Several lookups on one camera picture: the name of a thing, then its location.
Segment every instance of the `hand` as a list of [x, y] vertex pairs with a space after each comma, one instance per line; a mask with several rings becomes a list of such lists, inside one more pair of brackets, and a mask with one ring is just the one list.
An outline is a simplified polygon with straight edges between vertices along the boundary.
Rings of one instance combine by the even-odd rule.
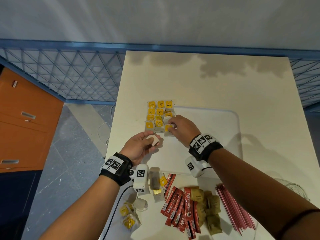
[[153, 135], [153, 132], [143, 131], [139, 134], [136, 134], [126, 142], [119, 153], [128, 157], [132, 161], [134, 166], [139, 165], [144, 156], [156, 149], [155, 146], [151, 145], [154, 141], [153, 138], [144, 139], [149, 135]]
[[194, 137], [201, 134], [194, 122], [179, 114], [175, 117], [172, 117], [168, 123], [177, 125], [176, 129], [169, 127], [168, 131], [171, 132], [186, 147], [189, 147]]

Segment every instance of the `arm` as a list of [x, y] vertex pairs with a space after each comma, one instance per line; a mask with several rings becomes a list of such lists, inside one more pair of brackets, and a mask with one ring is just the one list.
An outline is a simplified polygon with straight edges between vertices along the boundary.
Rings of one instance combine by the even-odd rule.
[[[177, 125], [176, 129], [170, 128], [169, 131], [186, 147], [200, 134], [192, 121], [180, 115], [171, 118], [169, 123]], [[299, 213], [317, 209], [286, 186], [224, 148], [213, 151], [208, 163], [236, 201], [273, 236]], [[317, 212], [302, 218], [282, 239], [316, 239], [320, 235], [316, 225], [320, 225], [320, 213]]]
[[[153, 132], [141, 132], [131, 137], [119, 152], [138, 165], [143, 157], [156, 148], [153, 138], [143, 139]], [[100, 175], [94, 184], [40, 237], [40, 240], [89, 240], [98, 239], [108, 220], [120, 186], [112, 179]]]

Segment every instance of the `metal lattice fence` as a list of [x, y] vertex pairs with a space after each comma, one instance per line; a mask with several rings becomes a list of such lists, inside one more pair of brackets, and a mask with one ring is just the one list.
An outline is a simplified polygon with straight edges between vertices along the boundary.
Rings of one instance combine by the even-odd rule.
[[0, 55], [65, 99], [117, 100], [125, 54], [2, 48]]
[[[125, 52], [0, 47], [0, 56], [67, 100], [117, 100]], [[320, 102], [320, 60], [290, 59], [302, 106]]]

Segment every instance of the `person's left hand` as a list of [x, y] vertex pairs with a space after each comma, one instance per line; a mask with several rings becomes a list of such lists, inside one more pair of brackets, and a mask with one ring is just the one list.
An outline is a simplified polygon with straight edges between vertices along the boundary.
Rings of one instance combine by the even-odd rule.
[[153, 134], [154, 133], [152, 131], [143, 131], [136, 134], [126, 142], [119, 153], [128, 157], [134, 166], [139, 165], [144, 156], [156, 149], [156, 146], [151, 145], [154, 141], [153, 138], [144, 139], [145, 137]]

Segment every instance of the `white table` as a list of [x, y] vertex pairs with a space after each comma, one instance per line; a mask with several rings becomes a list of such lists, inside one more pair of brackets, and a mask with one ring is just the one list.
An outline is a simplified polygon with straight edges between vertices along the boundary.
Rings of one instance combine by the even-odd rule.
[[[236, 112], [243, 159], [271, 177], [299, 184], [320, 206], [319, 165], [287, 58], [127, 51], [107, 158], [144, 130], [146, 102], [157, 98], [170, 98], [179, 106]], [[213, 191], [215, 187], [213, 181], [182, 175], [174, 183]], [[131, 238], [187, 239], [165, 226], [162, 202], [153, 203], [152, 195], [144, 198], [148, 210], [139, 214], [142, 226]], [[220, 217], [227, 232], [228, 216], [222, 211]], [[244, 234], [243, 239], [254, 238], [252, 230]], [[214, 239], [236, 238], [241, 237], [233, 229], [230, 235], [214, 235]], [[272, 237], [259, 225], [256, 239]]]

